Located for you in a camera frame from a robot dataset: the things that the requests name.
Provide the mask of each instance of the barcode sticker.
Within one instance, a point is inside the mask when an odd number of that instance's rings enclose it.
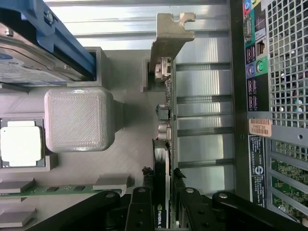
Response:
[[[253,135],[271,137],[271,120],[249,119],[249,132]]]

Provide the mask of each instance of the metal mesh grille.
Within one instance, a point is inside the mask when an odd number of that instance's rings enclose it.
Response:
[[[308,148],[303,148],[294,144],[276,141],[275,151],[284,155],[289,155],[299,160],[308,161]]]
[[[308,0],[275,0],[267,17],[273,125],[307,128]]]

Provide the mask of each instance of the gray plastic cover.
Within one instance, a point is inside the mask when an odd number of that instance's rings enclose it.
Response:
[[[104,88],[45,94],[46,145],[52,152],[103,151],[115,140],[114,99]]]

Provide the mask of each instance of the orange label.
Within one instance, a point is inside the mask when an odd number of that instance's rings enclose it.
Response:
[[[249,132],[253,135],[271,137],[271,120],[249,119]]]

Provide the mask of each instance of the green circuit board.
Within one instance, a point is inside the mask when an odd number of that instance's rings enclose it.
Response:
[[[72,195],[72,194],[95,194],[101,190],[93,190],[93,185],[62,185],[62,186],[38,186],[34,185],[22,193],[0,194],[0,198],[4,197],[30,197],[30,196],[46,196],[46,195]]]
[[[271,168],[300,183],[308,185],[308,172],[305,170],[274,159],[271,160]],[[272,177],[271,180],[273,188],[279,190],[303,205],[308,204],[308,194],[275,177]],[[282,207],[282,210],[285,210],[284,212],[294,219],[300,220],[301,218],[306,217],[302,212],[298,211],[296,208],[275,195],[272,195],[272,203],[279,209]]]

